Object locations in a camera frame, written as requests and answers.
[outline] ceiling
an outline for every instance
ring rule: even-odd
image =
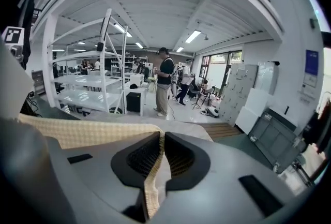
[[[60,15],[55,38],[84,23],[103,18],[112,8],[112,17],[122,26],[128,25],[132,37],[128,47],[139,50],[140,42],[150,50],[166,47],[194,53],[236,38],[265,32],[255,15],[236,0],[76,0]],[[60,39],[56,46],[93,49],[98,42],[101,23],[86,27]],[[202,33],[185,43],[194,31]],[[108,33],[116,47],[121,47],[123,34],[109,26]]]

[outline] woman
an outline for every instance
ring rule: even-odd
[[[87,75],[87,63],[85,60],[82,60],[81,75]]]

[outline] black t-shirt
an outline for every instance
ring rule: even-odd
[[[174,63],[172,62],[172,60],[170,58],[166,58],[160,66],[160,71],[166,74],[171,74],[174,70]],[[165,77],[161,77],[158,76],[157,77],[157,83],[159,84],[170,84],[171,83],[171,77],[170,75],[165,78]]]

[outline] beige fabric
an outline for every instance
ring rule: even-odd
[[[168,86],[167,89],[162,89],[160,87],[157,87],[156,93],[155,93],[155,99],[156,99],[156,108],[159,112],[162,114],[168,113],[168,89],[170,86]]]
[[[160,205],[158,202],[158,190],[155,187],[155,177],[163,157],[164,132],[158,126],[151,124],[60,120],[24,114],[19,115],[19,121],[34,126],[44,136],[56,138],[61,148],[92,146],[128,139],[146,132],[160,132],[160,155],[144,183],[148,215],[152,217],[159,209]]]

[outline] khaki pants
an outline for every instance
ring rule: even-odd
[[[156,108],[159,112],[162,114],[167,114],[168,113],[168,90],[169,86],[167,89],[162,89],[161,87],[157,87],[156,89]]]

